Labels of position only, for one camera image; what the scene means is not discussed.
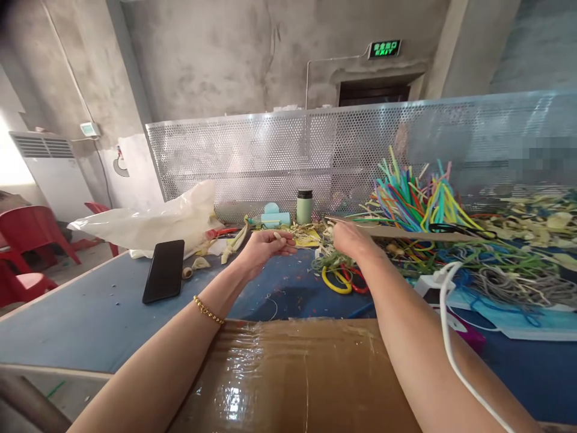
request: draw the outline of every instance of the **beaded bracelet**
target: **beaded bracelet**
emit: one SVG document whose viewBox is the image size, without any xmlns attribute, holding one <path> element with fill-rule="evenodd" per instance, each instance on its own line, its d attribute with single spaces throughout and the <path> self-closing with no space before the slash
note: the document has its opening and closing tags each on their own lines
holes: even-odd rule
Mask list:
<svg viewBox="0 0 577 433">
<path fill-rule="evenodd" d="M 218 317 L 216 317 L 213 313 L 211 313 L 207 307 L 204 306 L 204 304 L 200 301 L 200 299 L 198 299 L 196 296 L 194 296 L 194 301 L 196 302 L 196 304 L 198 305 L 198 308 L 200 309 L 200 312 L 202 314 L 206 314 L 208 315 L 211 319 L 213 319 L 216 323 L 218 323 L 219 325 L 222 325 L 224 323 L 224 320 L 219 319 Z"/>
</svg>

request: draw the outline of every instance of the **air conditioner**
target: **air conditioner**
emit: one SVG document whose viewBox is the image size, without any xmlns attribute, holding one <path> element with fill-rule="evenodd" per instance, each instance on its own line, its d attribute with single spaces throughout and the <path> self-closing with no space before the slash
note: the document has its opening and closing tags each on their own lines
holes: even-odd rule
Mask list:
<svg viewBox="0 0 577 433">
<path fill-rule="evenodd" d="M 71 222 L 90 211 L 93 201 L 67 139 L 39 132 L 10 132 L 36 184 L 58 221 Z"/>
</svg>

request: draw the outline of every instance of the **red plastic chair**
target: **red plastic chair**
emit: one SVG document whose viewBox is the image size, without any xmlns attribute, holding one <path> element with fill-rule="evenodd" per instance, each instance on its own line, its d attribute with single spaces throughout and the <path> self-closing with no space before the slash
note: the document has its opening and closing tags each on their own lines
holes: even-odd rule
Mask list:
<svg viewBox="0 0 577 433">
<path fill-rule="evenodd" d="M 0 308 L 14 302 L 30 302 L 56 287 L 58 285 L 44 274 L 14 275 L 0 260 Z"/>
<path fill-rule="evenodd" d="M 74 248 L 60 232 L 56 218 L 48 207 L 18 207 L 0 214 L 0 233 L 9 245 L 9 249 L 0 251 L 0 259 L 10 260 L 23 274 L 32 273 L 32 269 L 22 258 L 22 253 L 26 251 L 36 250 L 49 266 L 57 263 L 50 248 L 52 243 L 60 245 L 77 265 L 81 264 Z"/>
<path fill-rule="evenodd" d="M 89 208 L 92 211 L 92 213 L 102 213 L 110 210 L 108 206 L 105 206 L 104 204 L 101 203 L 97 203 L 95 201 L 86 201 L 84 205 L 87 208 Z M 110 242 L 108 242 L 108 245 L 110 245 L 112 256 L 116 257 L 118 255 L 118 247 L 114 244 L 111 244 Z"/>
</svg>

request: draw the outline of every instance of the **white plastic bag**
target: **white plastic bag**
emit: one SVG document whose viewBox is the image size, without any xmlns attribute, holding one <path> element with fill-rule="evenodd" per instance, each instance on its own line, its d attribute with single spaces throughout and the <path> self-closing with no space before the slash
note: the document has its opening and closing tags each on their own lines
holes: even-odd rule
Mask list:
<svg viewBox="0 0 577 433">
<path fill-rule="evenodd" d="M 185 240 L 186 255 L 206 241 L 206 231 L 222 228 L 214 202 L 215 181 L 205 180 L 146 212 L 113 209 L 76 220 L 68 228 L 128 248 L 133 259 L 151 258 L 156 244 L 177 239 Z"/>
</svg>

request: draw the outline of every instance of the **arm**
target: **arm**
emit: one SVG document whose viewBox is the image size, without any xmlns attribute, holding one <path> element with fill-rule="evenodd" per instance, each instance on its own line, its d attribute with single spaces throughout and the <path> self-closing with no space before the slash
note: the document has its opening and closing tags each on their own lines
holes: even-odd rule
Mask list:
<svg viewBox="0 0 577 433">
<path fill-rule="evenodd" d="M 252 234 L 244 250 L 199 294 L 217 317 L 273 255 L 294 254 L 292 235 Z M 164 432 L 188 393 L 219 329 L 191 302 L 132 355 L 76 419 L 70 433 Z"/>
<path fill-rule="evenodd" d="M 424 432 L 502 432 L 461 383 L 445 353 L 439 315 L 411 288 L 386 254 L 353 224 L 338 223 L 335 247 L 359 265 L 374 300 L 395 373 Z M 515 432 L 537 423 L 477 354 L 451 330 L 459 369 Z"/>
</svg>

